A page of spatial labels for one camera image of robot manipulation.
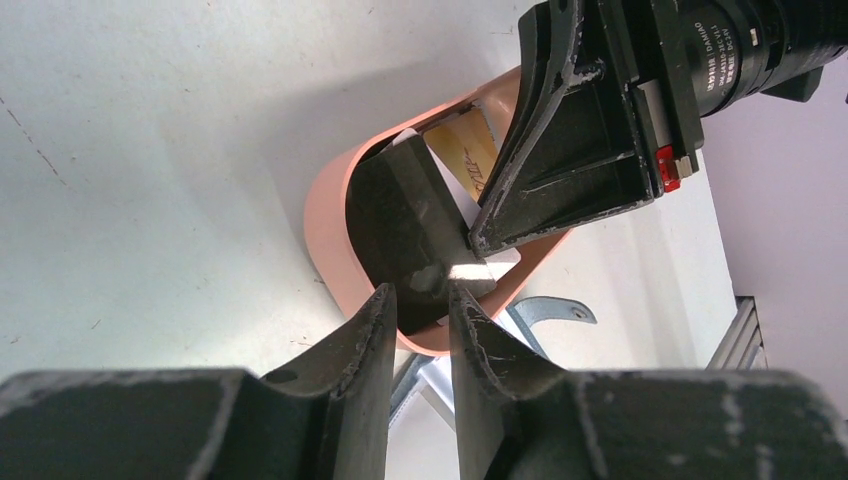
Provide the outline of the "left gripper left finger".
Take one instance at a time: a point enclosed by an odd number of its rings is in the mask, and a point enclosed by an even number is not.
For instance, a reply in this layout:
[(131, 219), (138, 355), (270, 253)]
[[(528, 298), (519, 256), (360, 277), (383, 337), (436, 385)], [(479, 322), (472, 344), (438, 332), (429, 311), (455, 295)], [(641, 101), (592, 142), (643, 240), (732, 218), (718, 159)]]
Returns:
[(264, 376), (36, 371), (1, 386), (5, 479), (380, 479), (396, 293)]

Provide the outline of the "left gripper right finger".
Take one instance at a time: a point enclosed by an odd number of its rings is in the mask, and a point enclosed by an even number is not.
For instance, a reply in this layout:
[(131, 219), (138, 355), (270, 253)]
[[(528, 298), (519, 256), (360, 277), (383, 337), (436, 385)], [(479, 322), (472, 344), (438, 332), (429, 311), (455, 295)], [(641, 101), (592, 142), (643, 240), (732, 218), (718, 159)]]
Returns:
[(464, 479), (843, 479), (847, 426), (775, 370), (570, 371), (449, 293)]

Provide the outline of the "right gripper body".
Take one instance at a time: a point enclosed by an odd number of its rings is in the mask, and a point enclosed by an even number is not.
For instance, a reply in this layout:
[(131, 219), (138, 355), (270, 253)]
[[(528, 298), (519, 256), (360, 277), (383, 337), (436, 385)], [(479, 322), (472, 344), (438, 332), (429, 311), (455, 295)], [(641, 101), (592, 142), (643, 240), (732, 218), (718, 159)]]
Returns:
[(610, 97), (625, 114), (625, 142), (653, 194), (699, 171), (703, 145), (684, 22), (676, 1), (585, 1), (581, 52), (605, 63)]

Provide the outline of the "black card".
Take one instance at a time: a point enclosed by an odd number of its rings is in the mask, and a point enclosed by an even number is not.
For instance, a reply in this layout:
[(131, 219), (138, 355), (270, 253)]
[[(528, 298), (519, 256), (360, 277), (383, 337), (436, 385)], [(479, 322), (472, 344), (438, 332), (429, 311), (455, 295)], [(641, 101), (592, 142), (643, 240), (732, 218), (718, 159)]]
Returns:
[(448, 314), (452, 284), (479, 297), (496, 280), (424, 139), (413, 135), (361, 161), (346, 197), (351, 245), (375, 286), (395, 287), (398, 327), (415, 335)]

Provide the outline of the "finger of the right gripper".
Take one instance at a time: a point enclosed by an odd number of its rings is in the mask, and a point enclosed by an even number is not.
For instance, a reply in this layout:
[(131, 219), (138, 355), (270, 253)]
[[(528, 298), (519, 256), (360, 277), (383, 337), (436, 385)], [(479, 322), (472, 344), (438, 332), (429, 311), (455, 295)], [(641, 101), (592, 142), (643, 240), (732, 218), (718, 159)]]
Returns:
[(515, 112), (469, 242), (482, 256), (659, 197), (631, 88), (639, 74), (619, 1), (544, 1), (518, 22)]

